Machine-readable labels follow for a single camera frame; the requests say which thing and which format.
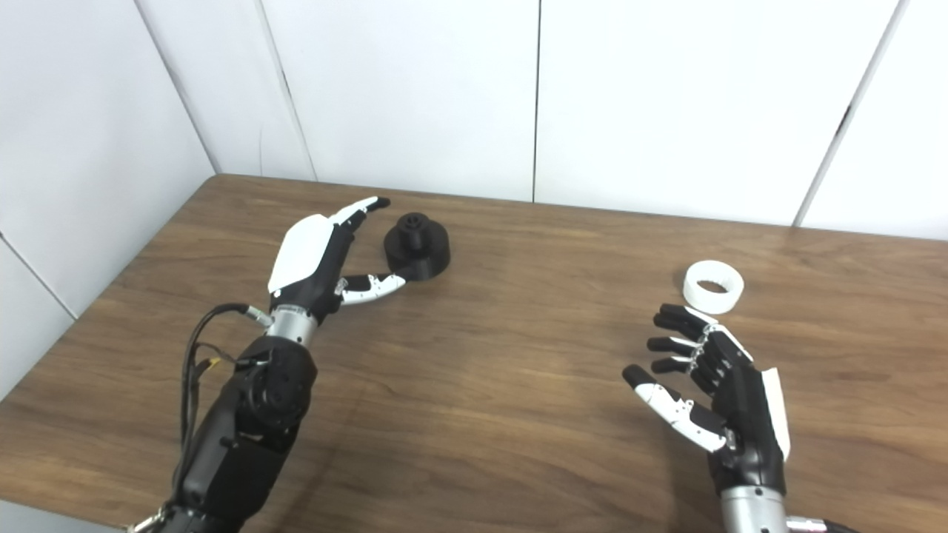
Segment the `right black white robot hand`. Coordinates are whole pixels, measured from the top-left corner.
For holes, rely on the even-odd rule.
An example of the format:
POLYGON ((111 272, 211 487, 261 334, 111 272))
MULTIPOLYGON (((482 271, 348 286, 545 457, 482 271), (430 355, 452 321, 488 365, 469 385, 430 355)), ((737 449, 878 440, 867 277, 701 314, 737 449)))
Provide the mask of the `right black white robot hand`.
POLYGON ((650 369, 623 379, 675 432, 707 453, 715 491, 762 488, 785 495, 791 442, 778 370, 761 370, 727 327, 689 306, 663 304, 653 323, 668 330, 647 348, 650 369))

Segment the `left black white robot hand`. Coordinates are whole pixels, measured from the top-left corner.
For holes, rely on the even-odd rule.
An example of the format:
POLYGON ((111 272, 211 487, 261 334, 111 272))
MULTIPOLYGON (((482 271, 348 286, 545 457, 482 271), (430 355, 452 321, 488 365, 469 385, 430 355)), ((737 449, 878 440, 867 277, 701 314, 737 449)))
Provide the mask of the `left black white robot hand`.
POLYGON ((389 205, 387 197, 367 197, 335 215, 304 217, 288 229, 267 284, 274 325, 286 314, 321 324, 339 307, 382 299, 412 280, 407 269, 383 274, 341 273, 356 230, 371 212, 389 205))

